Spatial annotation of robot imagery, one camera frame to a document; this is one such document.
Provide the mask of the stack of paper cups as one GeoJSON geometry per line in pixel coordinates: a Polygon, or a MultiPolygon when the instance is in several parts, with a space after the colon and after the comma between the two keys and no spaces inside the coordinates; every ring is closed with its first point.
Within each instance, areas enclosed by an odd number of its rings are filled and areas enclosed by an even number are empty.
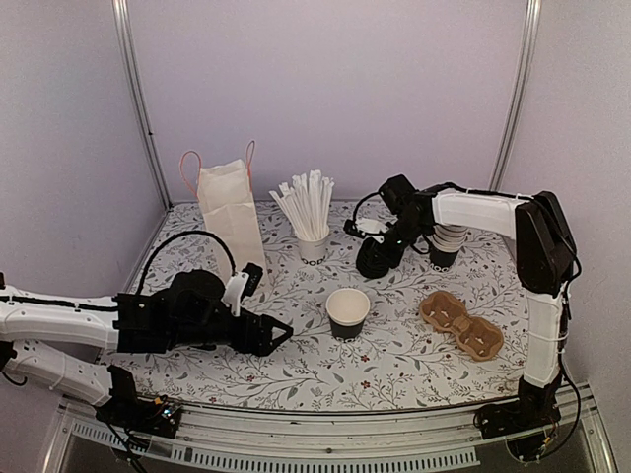
{"type": "Polygon", "coordinates": [[[436,225],[429,237],[430,263],[440,271],[448,271],[465,243],[467,227],[436,225]]]}

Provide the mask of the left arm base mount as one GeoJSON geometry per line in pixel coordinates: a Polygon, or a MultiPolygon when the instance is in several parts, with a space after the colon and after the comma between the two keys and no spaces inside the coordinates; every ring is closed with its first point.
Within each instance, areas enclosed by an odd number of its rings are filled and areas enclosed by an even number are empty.
{"type": "Polygon", "coordinates": [[[181,405],[163,394],[141,399],[133,375],[120,367],[107,368],[111,376],[109,400],[96,407],[97,419],[128,431],[174,439],[181,419],[181,405]]]}

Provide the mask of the floral table mat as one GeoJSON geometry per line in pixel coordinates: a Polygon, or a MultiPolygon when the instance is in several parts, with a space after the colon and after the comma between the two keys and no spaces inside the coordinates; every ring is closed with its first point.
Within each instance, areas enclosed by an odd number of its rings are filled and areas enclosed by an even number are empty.
{"type": "Polygon", "coordinates": [[[504,240],[471,230],[448,271],[410,250],[397,268],[369,281],[355,267],[359,241],[342,229],[351,212],[348,203],[332,205],[326,259],[311,267],[300,261],[291,226],[277,205],[258,204],[268,281],[245,306],[294,329],[270,356],[223,346],[210,352],[106,352],[102,362],[129,370],[143,394],[270,410],[403,410],[514,395],[526,362],[528,316],[504,240]],[[352,340],[331,335],[325,310],[328,296],[340,288],[358,289],[371,302],[362,332],[352,340]],[[493,359],[475,362],[451,334],[421,318],[420,303],[438,290],[501,329],[504,345],[493,359]]]}

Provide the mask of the stack of black cup lids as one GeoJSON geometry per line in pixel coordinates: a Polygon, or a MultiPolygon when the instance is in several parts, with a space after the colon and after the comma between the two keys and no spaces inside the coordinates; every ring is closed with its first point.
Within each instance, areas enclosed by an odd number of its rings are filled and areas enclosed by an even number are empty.
{"type": "Polygon", "coordinates": [[[390,270],[390,258],[374,238],[366,238],[357,254],[356,268],[367,279],[379,279],[390,270]]]}

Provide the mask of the black paper coffee cup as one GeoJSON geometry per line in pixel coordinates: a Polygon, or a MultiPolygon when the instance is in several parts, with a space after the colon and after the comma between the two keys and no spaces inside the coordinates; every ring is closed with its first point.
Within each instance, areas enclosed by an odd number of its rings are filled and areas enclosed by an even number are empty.
{"type": "Polygon", "coordinates": [[[340,288],[327,298],[325,310],[331,335],[342,340],[357,338],[371,309],[368,296],[354,288],[340,288]]]}

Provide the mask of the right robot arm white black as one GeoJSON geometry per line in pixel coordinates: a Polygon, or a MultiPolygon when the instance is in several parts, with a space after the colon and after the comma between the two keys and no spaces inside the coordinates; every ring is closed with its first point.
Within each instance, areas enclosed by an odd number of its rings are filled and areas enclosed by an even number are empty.
{"type": "Polygon", "coordinates": [[[536,388],[551,384],[561,372],[568,288],[581,271],[556,195],[511,195],[451,182],[418,190],[402,174],[389,178],[377,193],[396,220],[362,244],[357,265],[368,278],[381,278],[397,267],[407,247],[439,227],[466,227],[514,242],[529,315],[523,379],[536,388]]]}

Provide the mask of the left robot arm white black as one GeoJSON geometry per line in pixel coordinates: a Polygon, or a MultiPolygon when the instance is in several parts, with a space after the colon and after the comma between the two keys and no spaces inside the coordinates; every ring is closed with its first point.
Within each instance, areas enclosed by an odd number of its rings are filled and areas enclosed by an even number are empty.
{"type": "Polygon", "coordinates": [[[153,295],[62,300],[1,290],[1,369],[21,372],[49,389],[106,407],[126,428],[146,420],[133,375],[117,366],[90,365],[52,348],[74,343],[122,354],[165,354],[181,347],[266,357],[293,335],[290,325],[243,308],[256,276],[236,273],[227,283],[205,270],[179,272],[153,295]]]}

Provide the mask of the right aluminium frame post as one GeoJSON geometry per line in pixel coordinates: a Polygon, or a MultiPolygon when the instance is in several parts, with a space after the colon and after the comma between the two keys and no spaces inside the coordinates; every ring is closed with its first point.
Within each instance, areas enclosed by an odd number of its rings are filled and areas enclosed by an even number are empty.
{"type": "Polygon", "coordinates": [[[501,189],[517,136],[529,74],[536,49],[541,6],[541,0],[526,1],[524,27],[514,85],[495,165],[489,182],[489,189],[492,191],[501,189]]]}

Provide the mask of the brown cardboard cup carrier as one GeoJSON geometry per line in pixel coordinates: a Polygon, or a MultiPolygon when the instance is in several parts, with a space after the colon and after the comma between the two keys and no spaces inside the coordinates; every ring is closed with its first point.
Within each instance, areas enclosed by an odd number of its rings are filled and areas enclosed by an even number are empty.
{"type": "Polygon", "coordinates": [[[465,303],[446,291],[436,291],[419,305],[423,320],[434,330],[450,333],[456,345],[475,362],[494,358],[504,345],[502,331],[486,319],[470,315],[465,303]]]}

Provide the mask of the white cup holding straws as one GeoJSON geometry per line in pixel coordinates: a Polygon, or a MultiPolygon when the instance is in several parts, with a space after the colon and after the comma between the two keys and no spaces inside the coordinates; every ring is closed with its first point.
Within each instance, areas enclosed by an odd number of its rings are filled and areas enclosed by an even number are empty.
{"type": "Polygon", "coordinates": [[[327,256],[327,240],[329,234],[318,240],[298,239],[298,251],[300,261],[308,266],[318,266],[322,264],[327,256]]]}

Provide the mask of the bundle of white wrapped straws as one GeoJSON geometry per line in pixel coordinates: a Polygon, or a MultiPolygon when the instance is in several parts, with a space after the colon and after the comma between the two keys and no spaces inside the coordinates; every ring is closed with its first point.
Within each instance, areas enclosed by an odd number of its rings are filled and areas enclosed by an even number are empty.
{"type": "Polygon", "coordinates": [[[318,241],[329,232],[328,216],[335,183],[320,169],[295,174],[269,195],[289,220],[296,237],[318,241]]]}

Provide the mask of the aluminium front rail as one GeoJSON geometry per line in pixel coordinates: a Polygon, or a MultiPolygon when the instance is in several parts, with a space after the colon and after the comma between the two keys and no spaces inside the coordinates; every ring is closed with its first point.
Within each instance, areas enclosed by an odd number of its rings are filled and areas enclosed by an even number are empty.
{"type": "Polygon", "coordinates": [[[618,466],[587,384],[557,394],[560,423],[545,458],[527,461],[530,430],[492,439],[475,405],[374,413],[274,412],[186,404],[171,439],[121,435],[85,405],[63,402],[46,472],[614,472],[618,466]]]}

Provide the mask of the left aluminium frame post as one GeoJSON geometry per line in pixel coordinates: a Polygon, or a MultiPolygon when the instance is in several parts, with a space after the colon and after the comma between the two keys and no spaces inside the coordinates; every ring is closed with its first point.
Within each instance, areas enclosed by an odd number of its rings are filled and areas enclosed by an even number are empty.
{"type": "Polygon", "coordinates": [[[156,185],[159,198],[166,211],[173,207],[172,197],[168,190],[166,177],[161,165],[154,130],[151,124],[144,91],[142,88],[140,70],[134,46],[133,33],[129,15],[128,2],[113,0],[114,25],[121,52],[122,64],[127,77],[132,105],[139,127],[141,141],[144,146],[150,174],[156,185]]]}

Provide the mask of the aluminium frame post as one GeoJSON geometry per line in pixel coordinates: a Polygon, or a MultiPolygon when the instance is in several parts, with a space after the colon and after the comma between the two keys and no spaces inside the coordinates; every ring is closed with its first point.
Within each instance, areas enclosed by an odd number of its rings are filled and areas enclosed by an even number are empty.
{"type": "Polygon", "coordinates": [[[495,165],[489,182],[489,189],[492,191],[501,189],[517,136],[529,74],[536,49],[541,6],[541,0],[526,1],[524,27],[514,85],[495,165]]]}
{"type": "Polygon", "coordinates": [[[161,165],[154,130],[151,124],[144,91],[142,88],[140,70],[134,46],[133,33],[129,15],[128,2],[113,0],[114,25],[121,52],[122,64],[127,77],[132,105],[139,127],[141,141],[144,146],[150,174],[156,185],[159,198],[166,211],[173,207],[172,197],[168,190],[166,177],[161,165]]]}

